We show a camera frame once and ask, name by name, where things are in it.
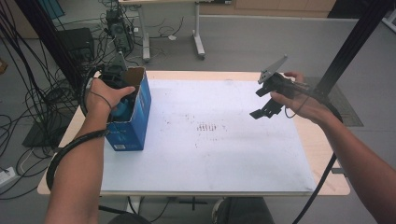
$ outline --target right hand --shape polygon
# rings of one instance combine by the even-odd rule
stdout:
[[[284,74],[286,77],[294,77],[296,82],[304,82],[303,74],[296,72],[288,72]],[[289,99],[286,96],[271,92],[271,97],[278,103],[290,108],[297,115],[310,119],[316,124],[320,124],[325,121],[327,116],[332,116],[332,112],[325,106],[320,104],[317,100],[305,95],[298,93],[294,99]]]
[[[104,81],[99,78],[94,78],[91,85],[91,91],[103,96],[107,102],[101,97],[94,95],[92,93],[88,93],[87,97],[87,109],[88,111],[106,111],[108,113],[111,112],[111,109],[114,109],[117,104],[120,102],[120,99],[128,94],[131,94],[134,91],[134,87],[125,87],[119,90],[112,89],[106,85]]]

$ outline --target floor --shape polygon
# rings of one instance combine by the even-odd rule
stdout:
[[[179,71],[247,71],[257,72],[275,62],[285,53],[288,61],[282,71],[300,71],[309,77],[321,77],[349,32],[355,20],[309,20],[265,17],[214,17],[201,18],[201,37],[205,47],[205,59],[196,56],[191,37],[193,20],[186,18],[177,40],[152,39],[152,50],[160,53],[149,64],[148,70]],[[29,44],[40,54],[36,40]],[[25,109],[23,103],[26,88],[21,82],[5,46],[0,44],[0,56],[9,62],[7,72],[0,75],[0,114],[17,118]],[[360,117],[363,127],[350,128],[380,157],[396,167],[396,107],[391,99],[396,97],[396,34],[380,23],[359,54],[338,81],[343,94]],[[55,68],[54,62],[49,65]],[[35,71],[37,65],[32,63]],[[38,83],[45,88],[45,79],[35,72]],[[21,142],[32,126],[33,119],[22,119],[16,126],[6,153],[0,158],[2,167],[14,166],[28,148]],[[36,162],[32,157],[23,164],[25,170]],[[46,167],[44,160],[32,173]],[[33,189],[42,174],[23,178],[12,190],[3,193],[5,199]],[[32,192],[12,200],[1,200],[2,223],[42,223],[48,196]],[[213,204],[218,198],[198,198],[207,204],[197,204],[192,211],[190,204],[179,203],[190,198],[172,198],[163,215],[155,223],[210,223]],[[306,197],[265,197],[276,223],[291,223],[303,208]],[[141,204],[141,214],[149,220],[157,217],[164,209],[167,198],[147,197]],[[101,204],[124,209],[125,197],[103,197]],[[115,215],[100,212],[100,223],[107,223]],[[375,223],[354,192],[347,196],[321,196],[312,204],[301,223]]]

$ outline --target cardboard box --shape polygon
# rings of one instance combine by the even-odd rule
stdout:
[[[7,67],[8,64],[4,62],[2,59],[0,59],[0,75],[6,72]]]
[[[144,67],[131,67],[124,79],[136,87],[136,98],[132,116],[128,121],[112,121],[107,124],[110,133],[107,141],[116,151],[143,150],[149,121],[151,94]]]

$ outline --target electronic equipment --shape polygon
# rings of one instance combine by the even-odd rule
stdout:
[[[89,28],[58,31],[70,56],[77,62],[90,62],[94,59],[94,43]]]
[[[113,37],[116,51],[127,53],[132,50],[132,38],[121,15],[121,9],[108,9],[106,12],[107,28]]]

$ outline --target table leg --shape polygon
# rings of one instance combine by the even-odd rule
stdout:
[[[192,36],[194,37],[195,46],[197,47],[198,55],[204,59],[205,51],[202,45],[201,37],[199,35],[199,2],[195,3],[195,30],[192,31]]]
[[[137,9],[137,13],[139,15],[140,20],[140,29],[142,29],[142,36],[143,36],[143,62],[148,63],[150,56],[149,56],[149,33],[146,31],[145,25],[145,16],[143,13],[143,8],[141,5],[134,6]]]
[[[140,200],[142,199],[142,197],[140,197],[140,196],[129,196],[129,198],[131,199],[132,207],[134,208],[134,210],[137,213],[139,211]],[[133,213],[134,212],[134,211],[132,211],[132,208],[129,205],[129,203],[126,204],[126,211],[129,212],[129,213]]]

